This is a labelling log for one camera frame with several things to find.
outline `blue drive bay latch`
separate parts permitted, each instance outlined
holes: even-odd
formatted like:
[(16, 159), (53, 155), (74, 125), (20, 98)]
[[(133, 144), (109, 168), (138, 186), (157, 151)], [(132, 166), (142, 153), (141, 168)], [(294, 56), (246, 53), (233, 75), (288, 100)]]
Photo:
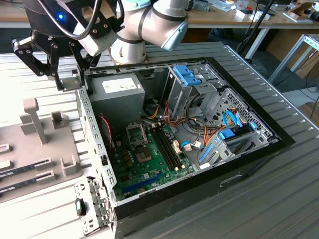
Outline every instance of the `blue drive bay latch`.
[(186, 86), (194, 86), (201, 84), (201, 80), (197, 79), (193, 72), (185, 65), (174, 66), (175, 72), (184, 81)]

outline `motherboard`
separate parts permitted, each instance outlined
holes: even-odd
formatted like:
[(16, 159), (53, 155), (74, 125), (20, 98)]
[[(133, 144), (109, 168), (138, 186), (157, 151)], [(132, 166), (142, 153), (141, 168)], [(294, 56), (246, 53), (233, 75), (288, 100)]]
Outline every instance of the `motherboard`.
[(136, 123), (115, 138), (111, 161), (118, 201), (194, 172), (167, 124), (144, 127)]

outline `aluminum extrusion table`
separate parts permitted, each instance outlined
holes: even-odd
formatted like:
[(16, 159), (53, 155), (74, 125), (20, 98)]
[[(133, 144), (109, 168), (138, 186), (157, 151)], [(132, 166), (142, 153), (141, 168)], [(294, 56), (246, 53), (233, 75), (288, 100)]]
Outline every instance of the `aluminum extrusion table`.
[(319, 34), (303, 34), (299, 40), (295, 43), (295, 45), (288, 52), (287, 56), (282, 60), (279, 66), (275, 69), (273, 74), (269, 77), (268, 81), (273, 83), (274, 80), (279, 76), (288, 62), (292, 59), (294, 54), (303, 46), (303, 44), (308, 44), (308, 48), (302, 54), (302, 56), (295, 62), (295, 64), (290, 69), (292, 72), (299, 69), (299, 66), (304, 62), (304, 60), (310, 55), (311, 51), (319, 51)]
[[(260, 74), (220, 42), (181, 44), (166, 52), (148, 46), (152, 60), (214, 57), (294, 138), (292, 148), (276, 156), (254, 176), (230, 189), (131, 235), (130, 239), (290, 239), (319, 238), (319, 129)], [(46, 56), (36, 53), (42, 60)], [(99, 66), (111, 65), (107, 53)], [(60, 77), (71, 76), (75, 60), (60, 61)], [(19, 115), (23, 97), (37, 97), (38, 114), (63, 110), (71, 120), (85, 175), (92, 167), (81, 130), (74, 92), (58, 92), (53, 81), (37, 77), (13, 54), (0, 56), (0, 108), (11, 109), (6, 121)], [(0, 204), (3, 238), (83, 238), (74, 205), (73, 184), (80, 178)], [(90, 236), (110, 239), (108, 229)]]

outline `green circuit board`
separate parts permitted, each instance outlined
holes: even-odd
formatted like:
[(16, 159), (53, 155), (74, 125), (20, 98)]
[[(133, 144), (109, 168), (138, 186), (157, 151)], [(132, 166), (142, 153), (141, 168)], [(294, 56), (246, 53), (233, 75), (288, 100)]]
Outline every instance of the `green circuit board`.
[[(194, 172), (190, 160), (184, 153), (176, 154), (182, 166), (178, 170), (170, 169), (150, 130), (150, 128), (145, 128), (148, 144), (135, 149), (131, 149), (126, 133), (118, 135), (121, 143), (116, 145), (111, 158), (117, 178), (114, 191), (118, 201)], [(169, 126), (163, 125), (161, 130), (174, 149), (172, 142), (175, 138)]]

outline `wooden desk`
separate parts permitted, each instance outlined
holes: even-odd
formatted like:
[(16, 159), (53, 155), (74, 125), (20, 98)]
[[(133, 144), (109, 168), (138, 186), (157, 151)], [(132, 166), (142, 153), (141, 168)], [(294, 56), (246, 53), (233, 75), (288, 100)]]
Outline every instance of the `wooden desk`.
[[(252, 9), (256, 9), (255, 2), (250, 1), (249, 6)], [(269, 20), (264, 20), (259, 26), (261, 31), (245, 58), (251, 59), (253, 57), (270, 29), (319, 29), (319, 22), (314, 22), (313, 24), (295, 23), (283, 15), (283, 13), (286, 12), (285, 10), (277, 9), (275, 12), (277, 15), (271, 16)], [(241, 19), (236, 16), (235, 10), (224, 12), (213, 6), (210, 7), (209, 12), (191, 10), (188, 12), (187, 20), (189, 28), (248, 28), (251, 23), (249, 18)]]
[[(250, 0), (252, 9), (256, 8), (256, 3)], [(284, 10), (275, 10), (277, 15), (271, 16), (269, 20), (264, 20), (260, 25), (260, 33), (256, 37), (253, 45), (245, 58), (252, 58), (259, 45), (270, 29), (319, 29), (319, 22), (295, 23), (283, 15)], [(113, 14), (106, 1), (103, 1), (102, 12), (106, 17)], [(188, 12), (187, 20), (189, 28), (248, 28), (251, 20), (241, 19), (236, 16), (236, 12), (231, 10), (224, 12), (213, 6), (210, 12), (191, 10)], [(9, 3), (0, 1), (0, 28), (1, 27), (30, 27), (23, 9), (16, 8)]]

